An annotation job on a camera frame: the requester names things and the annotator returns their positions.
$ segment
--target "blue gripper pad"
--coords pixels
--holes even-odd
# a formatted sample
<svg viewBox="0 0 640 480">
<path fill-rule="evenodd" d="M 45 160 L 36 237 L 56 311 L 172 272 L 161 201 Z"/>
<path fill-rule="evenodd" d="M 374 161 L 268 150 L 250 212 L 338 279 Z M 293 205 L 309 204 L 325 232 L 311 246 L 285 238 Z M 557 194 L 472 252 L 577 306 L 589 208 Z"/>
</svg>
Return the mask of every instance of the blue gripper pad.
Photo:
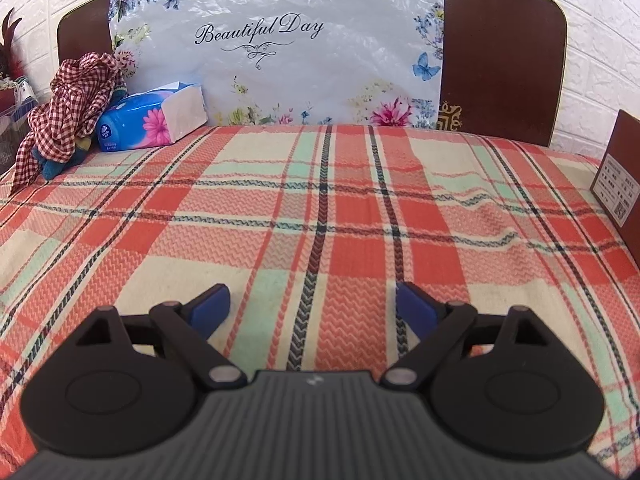
<svg viewBox="0 0 640 480">
<path fill-rule="evenodd" d="M 204 339 L 209 339 L 229 315 L 231 293 L 223 285 L 213 294 L 197 299 L 200 301 L 191 311 L 189 325 Z"/>
<path fill-rule="evenodd" d="M 420 341 L 438 325 L 435 308 L 404 283 L 398 283 L 396 286 L 396 312 Z"/>
</svg>

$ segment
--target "ridged black surface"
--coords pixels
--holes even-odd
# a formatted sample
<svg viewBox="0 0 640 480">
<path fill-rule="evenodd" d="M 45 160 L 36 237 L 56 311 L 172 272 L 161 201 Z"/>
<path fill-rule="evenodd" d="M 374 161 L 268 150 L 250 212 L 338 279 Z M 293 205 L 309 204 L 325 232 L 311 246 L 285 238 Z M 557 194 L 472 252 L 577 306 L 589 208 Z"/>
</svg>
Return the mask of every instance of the ridged black surface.
<svg viewBox="0 0 640 480">
<path fill-rule="evenodd" d="M 581 453 L 545 463 L 484 456 L 444 433 L 413 394 L 366 372 L 260 372 L 211 394 L 160 446 L 110 460 L 41 452 L 13 480 L 612 480 Z"/>
</svg>

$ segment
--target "brown headboard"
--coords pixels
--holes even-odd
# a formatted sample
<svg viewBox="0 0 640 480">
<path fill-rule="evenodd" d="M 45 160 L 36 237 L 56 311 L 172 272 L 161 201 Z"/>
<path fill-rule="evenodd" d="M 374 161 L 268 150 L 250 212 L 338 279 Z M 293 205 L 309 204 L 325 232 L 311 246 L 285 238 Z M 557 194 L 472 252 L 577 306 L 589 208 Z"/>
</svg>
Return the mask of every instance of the brown headboard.
<svg viewBox="0 0 640 480">
<path fill-rule="evenodd" d="M 60 61 L 110 52 L 109 0 L 58 26 Z M 552 0 L 445 0 L 438 127 L 548 146 L 562 87 L 566 20 Z"/>
</svg>

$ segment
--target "printed label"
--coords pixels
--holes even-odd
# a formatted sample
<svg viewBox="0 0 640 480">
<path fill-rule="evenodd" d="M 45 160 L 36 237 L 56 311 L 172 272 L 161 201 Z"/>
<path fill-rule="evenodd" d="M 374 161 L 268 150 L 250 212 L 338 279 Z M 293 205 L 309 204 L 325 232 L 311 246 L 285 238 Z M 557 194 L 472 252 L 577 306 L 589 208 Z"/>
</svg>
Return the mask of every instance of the printed label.
<svg viewBox="0 0 640 480">
<path fill-rule="evenodd" d="M 640 184 L 607 153 L 602 171 L 593 186 L 593 192 L 611 213 L 616 223 L 622 227 L 636 205 Z"/>
<path fill-rule="evenodd" d="M 100 136 L 103 139 L 108 139 L 109 137 L 111 137 L 111 128 L 108 127 L 106 124 L 103 124 L 100 127 Z"/>
</svg>

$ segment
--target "gingham fabric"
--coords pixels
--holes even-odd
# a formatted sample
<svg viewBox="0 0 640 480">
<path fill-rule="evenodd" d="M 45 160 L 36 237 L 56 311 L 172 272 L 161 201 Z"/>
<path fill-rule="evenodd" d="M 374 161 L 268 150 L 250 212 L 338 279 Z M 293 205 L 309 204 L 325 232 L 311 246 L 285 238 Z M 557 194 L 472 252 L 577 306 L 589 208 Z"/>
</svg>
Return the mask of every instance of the gingham fabric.
<svg viewBox="0 0 640 480">
<path fill-rule="evenodd" d="M 18 148 L 11 193 L 30 184 L 38 175 L 34 146 L 47 160 L 67 162 L 74 154 L 76 137 L 94 132 L 113 88 L 120 80 L 118 63 L 111 54 L 90 52 L 80 59 L 62 62 L 51 81 L 51 101 L 28 115 L 31 132 Z"/>
<path fill-rule="evenodd" d="M 416 343 L 397 280 L 480 312 L 528 304 L 604 390 L 591 452 L 640 457 L 640 276 L 592 160 L 504 139 L 368 126 L 229 126 L 95 153 L 7 198 L 0 180 L 0 466 L 33 452 L 25 381 L 97 305 L 123 314 L 214 283 L 212 343 L 258 368 L 375 377 Z"/>
</svg>

